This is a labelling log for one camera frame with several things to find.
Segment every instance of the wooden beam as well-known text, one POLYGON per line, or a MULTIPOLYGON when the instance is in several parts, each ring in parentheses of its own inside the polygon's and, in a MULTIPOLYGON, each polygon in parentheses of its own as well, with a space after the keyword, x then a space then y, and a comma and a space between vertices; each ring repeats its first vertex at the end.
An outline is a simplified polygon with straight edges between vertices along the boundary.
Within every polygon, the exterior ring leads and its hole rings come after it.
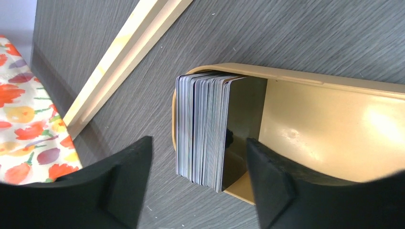
MULTIPOLYGON (((163 1, 141 0, 138 5, 141 2, 144 6, 147 6, 147 9, 149 9, 149 13, 143 13, 143 15, 155 15, 155 18, 151 20, 141 35, 139 35, 138 32, 142 31, 142 29, 138 29, 132 30, 131 32, 133 32, 133 35, 127 39, 121 40, 121 32, 114 39, 110 48, 107 50, 93 74, 90 76, 90 79, 87 81, 64 117, 64 122, 66 123, 73 139, 90 122, 94 115, 128 77, 133 69, 141 62, 167 29, 169 29, 169 27, 189 6, 192 0, 167 0, 165 1, 166 4, 164 4, 158 12, 156 12, 156 10, 159 9, 159 6, 161 6, 161 2, 163 1), (121 44, 119 52, 117 49, 112 49, 111 51, 113 54, 116 53, 116 55, 109 54, 109 50, 114 43, 121 44)), ((133 17, 140 11, 144 11, 137 10, 138 5, 121 31, 128 30, 128 28, 124 28, 127 24, 134 27, 133 17)), ((145 25, 150 21, 150 18, 147 16, 143 16, 143 18, 142 22, 138 22, 138 24, 145 25)))

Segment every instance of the open box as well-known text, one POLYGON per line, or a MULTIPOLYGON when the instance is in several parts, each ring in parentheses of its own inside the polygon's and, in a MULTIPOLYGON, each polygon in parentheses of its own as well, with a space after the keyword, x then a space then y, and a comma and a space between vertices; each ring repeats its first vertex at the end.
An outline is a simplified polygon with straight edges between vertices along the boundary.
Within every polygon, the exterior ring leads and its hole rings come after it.
MULTIPOLYGON (((201 66, 187 74, 211 70, 267 79, 258 140, 275 152, 355 182, 405 169, 405 85, 239 63, 201 66)), ((174 146, 175 98, 176 92, 174 146)), ((255 203, 248 172, 224 192, 255 203)))

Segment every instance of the floral fabric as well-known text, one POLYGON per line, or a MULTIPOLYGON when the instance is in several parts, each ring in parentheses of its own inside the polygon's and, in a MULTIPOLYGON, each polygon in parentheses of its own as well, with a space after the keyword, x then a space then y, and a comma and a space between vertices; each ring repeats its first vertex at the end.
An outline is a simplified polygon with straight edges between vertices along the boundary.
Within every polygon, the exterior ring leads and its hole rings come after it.
POLYGON ((48 93, 0 36, 0 182, 52 182, 82 168, 48 93))

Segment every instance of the wooden stick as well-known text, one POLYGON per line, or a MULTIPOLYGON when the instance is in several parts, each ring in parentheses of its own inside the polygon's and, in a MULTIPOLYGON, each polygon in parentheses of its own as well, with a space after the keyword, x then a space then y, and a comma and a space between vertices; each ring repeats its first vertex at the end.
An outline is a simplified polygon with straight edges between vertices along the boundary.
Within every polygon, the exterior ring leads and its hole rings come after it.
POLYGON ((103 66, 105 66, 100 61, 99 65, 95 69, 95 72, 98 72, 98 78, 101 76, 103 80, 99 80, 98 84, 96 84, 92 81, 92 77, 90 77, 76 98, 76 103, 70 107, 69 111, 64 117, 64 121, 68 126, 69 133, 73 139, 90 122, 90 120, 100 110, 100 108, 105 104, 115 90, 122 84, 122 82, 141 62, 141 60, 191 2, 192 0, 168 0, 161 11, 157 13, 155 19, 150 23, 149 27, 139 37, 139 39, 131 47, 128 47, 128 45, 125 46, 127 47, 127 49, 125 49, 127 50, 127 54, 121 58, 114 69, 110 65, 109 70, 111 71, 109 74, 107 74, 107 71, 105 71, 104 74, 101 74, 102 71, 98 70, 98 68, 103 68, 103 66))

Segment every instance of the wooden frame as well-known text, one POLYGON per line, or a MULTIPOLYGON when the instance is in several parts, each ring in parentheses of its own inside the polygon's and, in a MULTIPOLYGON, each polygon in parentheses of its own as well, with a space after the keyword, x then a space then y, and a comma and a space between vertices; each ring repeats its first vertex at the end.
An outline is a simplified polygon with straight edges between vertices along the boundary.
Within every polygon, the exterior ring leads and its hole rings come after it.
POLYGON ((63 121, 76 138, 192 0, 140 0, 63 121))

